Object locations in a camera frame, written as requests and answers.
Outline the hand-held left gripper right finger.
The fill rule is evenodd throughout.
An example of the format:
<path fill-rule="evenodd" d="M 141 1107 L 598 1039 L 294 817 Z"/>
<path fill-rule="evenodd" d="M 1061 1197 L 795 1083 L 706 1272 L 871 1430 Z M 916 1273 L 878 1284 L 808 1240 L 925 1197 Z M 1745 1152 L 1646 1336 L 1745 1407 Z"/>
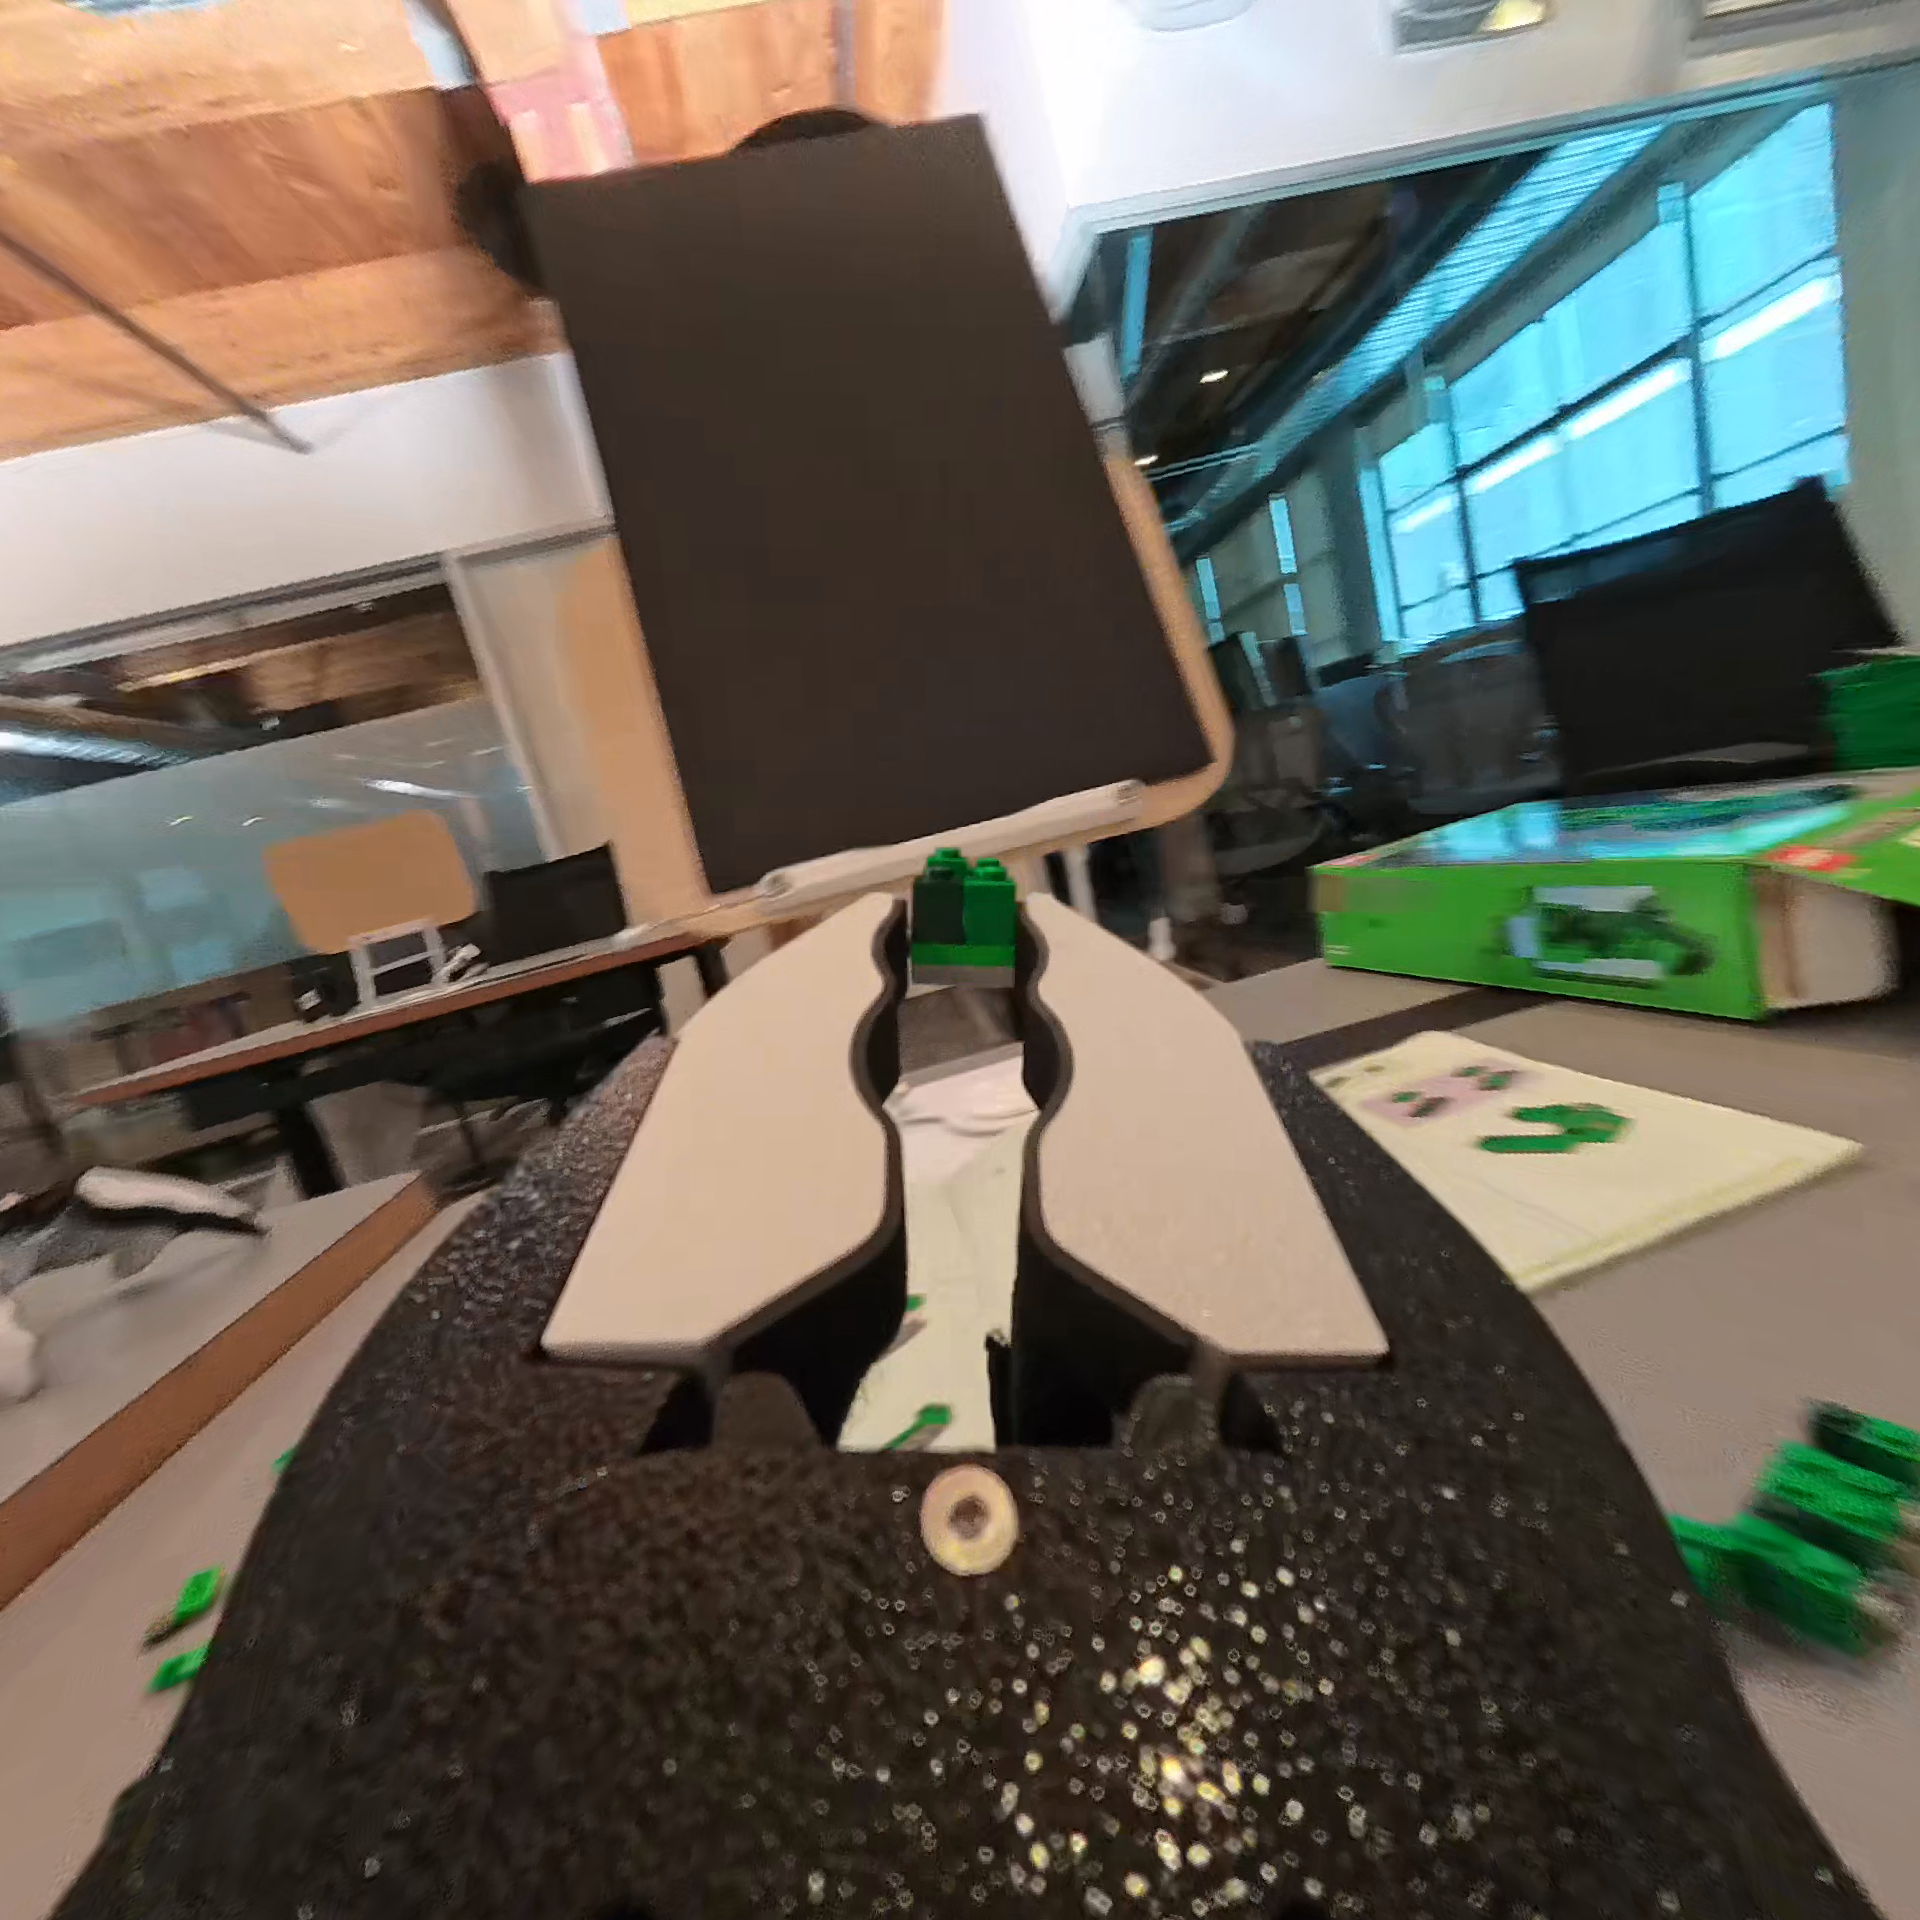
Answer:
<path fill-rule="evenodd" d="M 1144 1384 L 1381 1367 L 1388 1336 L 1269 1089 L 1202 993 L 1061 900 L 1018 933 L 1008 1446 L 1115 1437 Z"/>

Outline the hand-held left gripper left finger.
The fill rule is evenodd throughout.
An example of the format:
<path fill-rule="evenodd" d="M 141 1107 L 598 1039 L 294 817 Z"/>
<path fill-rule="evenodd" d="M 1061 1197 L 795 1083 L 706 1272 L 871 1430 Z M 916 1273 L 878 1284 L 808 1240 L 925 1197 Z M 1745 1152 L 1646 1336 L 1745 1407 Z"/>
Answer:
<path fill-rule="evenodd" d="M 836 1446 L 908 1303 L 899 1079 L 908 907 L 865 894 L 722 987 L 672 1046 L 539 1354 L 774 1376 Z"/>

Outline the green brick assembly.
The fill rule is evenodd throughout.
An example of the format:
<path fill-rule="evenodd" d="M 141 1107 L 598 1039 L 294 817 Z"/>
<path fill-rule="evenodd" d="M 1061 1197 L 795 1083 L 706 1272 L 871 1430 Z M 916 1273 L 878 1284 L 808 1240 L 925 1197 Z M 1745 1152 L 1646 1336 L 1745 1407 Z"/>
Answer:
<path fill-rule="evenodd" d="M 908 894 L 908 982 L 914 987 L 1012 987 L 1021 900 L 996 857 L 954 846 L 925 854 Z"/>

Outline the grey desk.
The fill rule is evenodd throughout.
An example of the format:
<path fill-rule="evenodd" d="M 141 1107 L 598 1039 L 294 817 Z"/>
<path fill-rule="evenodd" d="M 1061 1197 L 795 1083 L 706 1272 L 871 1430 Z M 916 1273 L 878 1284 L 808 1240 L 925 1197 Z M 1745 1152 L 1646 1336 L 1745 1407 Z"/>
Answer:
<path fill-rule="evenodd" d="M 1542 1299 L 1656 1494 L 1729 1512 L 1811 1399 L 1916 1422 L 1916 1002 L 1725 1024 L 1499 1000 L 1475 1036 L 1539 1063 L 1792 1119 L 1864 1159 Z M 175 1726 L 141 1639 L 186 1574 L 226 1572 L 274 1457 L 456 1232 L 445 1206 L 338 1312 L 4 1607 L 4 1914 L 46 1917 Z"/>

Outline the loose instruction sheet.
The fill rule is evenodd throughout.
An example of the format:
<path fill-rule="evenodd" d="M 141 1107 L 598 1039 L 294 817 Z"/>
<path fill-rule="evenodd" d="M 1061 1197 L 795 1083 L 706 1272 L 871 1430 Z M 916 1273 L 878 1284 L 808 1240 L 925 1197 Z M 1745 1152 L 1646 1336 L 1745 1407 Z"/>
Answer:
<path fill-rule="evenodd" d="M 994 1442 L 989 1342 L 1012 1330 L 1022 1142 L 1026 1119 L 996 1133 L 906 1132 L 908 1307 L 858 1389 L 842 1452 L 982 1452 Z"/>

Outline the black monitor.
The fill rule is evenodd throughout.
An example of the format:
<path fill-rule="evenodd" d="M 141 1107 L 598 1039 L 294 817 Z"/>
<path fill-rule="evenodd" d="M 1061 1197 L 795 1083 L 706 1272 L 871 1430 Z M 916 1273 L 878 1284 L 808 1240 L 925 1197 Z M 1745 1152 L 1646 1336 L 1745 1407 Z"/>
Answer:
<path fill-rule="evenodd" d="M 611 846 L 482 870 L 472 946 L 488 972 L 616 936 L 628 926 Z"/>

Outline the wooden top office table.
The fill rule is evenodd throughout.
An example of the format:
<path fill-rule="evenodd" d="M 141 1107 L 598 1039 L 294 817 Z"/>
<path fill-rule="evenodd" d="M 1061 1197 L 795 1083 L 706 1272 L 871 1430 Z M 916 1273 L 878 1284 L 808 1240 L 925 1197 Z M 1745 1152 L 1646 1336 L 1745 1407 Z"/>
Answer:
<path fill-rule="evenodd" d="M 66 1096 L 69 1110 L 115 1110 L 181 1096 L 198 1126 L 268 1119 L 299 1197 L 346 1186 L 314 1104 L 371 1086 L 442 1090 L 455 1117 L 491 1094 L 536 1096 L 552 1117 L 641 1039 L 664 1030 L 659 967 L 694 960 L 715 993 L 728 979 L 722 943 L 691 932 L 616 933 L 371 1009 L 292 1019 L 116 1073 Z"/>

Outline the green toy box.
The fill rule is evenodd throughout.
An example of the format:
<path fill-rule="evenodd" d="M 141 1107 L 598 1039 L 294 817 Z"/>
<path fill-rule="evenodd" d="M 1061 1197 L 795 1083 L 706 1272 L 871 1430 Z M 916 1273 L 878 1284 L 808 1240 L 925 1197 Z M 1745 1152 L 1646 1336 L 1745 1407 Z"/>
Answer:
<path fill-rule="evenodd" d="M 1868 1002 L 1916 919 L 1916 769 L 1531 800 L 1312 869 L 1319 954 L 1719 1019 Z"/>

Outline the tan board panel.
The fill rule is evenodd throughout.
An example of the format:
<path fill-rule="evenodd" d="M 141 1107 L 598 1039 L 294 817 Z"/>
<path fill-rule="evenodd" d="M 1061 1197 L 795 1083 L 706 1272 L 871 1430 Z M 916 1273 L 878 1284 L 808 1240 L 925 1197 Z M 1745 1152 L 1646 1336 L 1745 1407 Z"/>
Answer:
<path fill-rule="evenodd" d="M 461 842 L 426 809 L 281 839 L 259 859 L 299 949 L 321 954 L 378 933 L 465 922 L 476 910 Z"/>

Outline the grey office chair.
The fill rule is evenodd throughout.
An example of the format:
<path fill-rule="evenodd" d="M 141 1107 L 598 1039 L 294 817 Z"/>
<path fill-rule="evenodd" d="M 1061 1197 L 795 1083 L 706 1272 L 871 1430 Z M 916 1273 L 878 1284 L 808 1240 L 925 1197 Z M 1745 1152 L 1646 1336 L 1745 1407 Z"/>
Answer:
<path fill-rule="evenodd" d="M 1211 659 L 1234 756 L 1202 820 L 1231 896 L 1558 789 L 1554 729 L 1516 622 L 1325 667 L 1308 667 L 1298 640 L 1254 633 L 1222 640 Z"/>

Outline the open instruction booklet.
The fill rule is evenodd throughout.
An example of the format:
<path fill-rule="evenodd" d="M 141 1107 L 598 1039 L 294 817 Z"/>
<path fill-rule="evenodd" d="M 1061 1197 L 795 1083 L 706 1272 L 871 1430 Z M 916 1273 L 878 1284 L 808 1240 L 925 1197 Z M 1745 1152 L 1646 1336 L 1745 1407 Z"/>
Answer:
<path fill-rule="evenodd" d="M 1822 1180 L 1859 1144 L 1808 1126 L 1416 1030 L 1312 1079 L 1526 1293 Z"/>

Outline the pile of green bricks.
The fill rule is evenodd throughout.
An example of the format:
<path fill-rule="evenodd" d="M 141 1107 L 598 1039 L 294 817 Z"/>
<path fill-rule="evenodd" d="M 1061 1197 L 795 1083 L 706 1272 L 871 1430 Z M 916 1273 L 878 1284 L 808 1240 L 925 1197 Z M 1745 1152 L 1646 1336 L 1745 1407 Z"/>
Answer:
<path fill-rule="evenodd" d="M 1669 1533 L 1712 1617 L 1868 1659 L 1916 1610 L 1916 1429 L 1811 1402 L 1734 1514 Z"/>

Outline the green bin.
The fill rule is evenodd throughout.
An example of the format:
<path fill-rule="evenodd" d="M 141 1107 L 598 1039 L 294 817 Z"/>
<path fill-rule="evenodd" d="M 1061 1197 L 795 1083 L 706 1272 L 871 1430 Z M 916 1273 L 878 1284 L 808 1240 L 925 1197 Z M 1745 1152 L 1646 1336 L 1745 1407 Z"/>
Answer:
<path fill-rule="evenodd" d="M 1916 654 L 1864 654 L 1816 674 L 1834 772 L 1916 769 Z"/>

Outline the grid pane window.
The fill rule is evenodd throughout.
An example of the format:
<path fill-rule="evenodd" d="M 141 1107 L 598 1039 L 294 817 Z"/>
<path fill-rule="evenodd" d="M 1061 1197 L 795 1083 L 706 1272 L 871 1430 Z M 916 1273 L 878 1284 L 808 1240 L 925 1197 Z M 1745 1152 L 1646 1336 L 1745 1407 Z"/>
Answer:
<path fill-rule="evenodd" d="M 1838 109 L 1654 136 L 1354 423 L 1381 633 L 1521 613 L 1516 566 L 1852 482 Z"/>

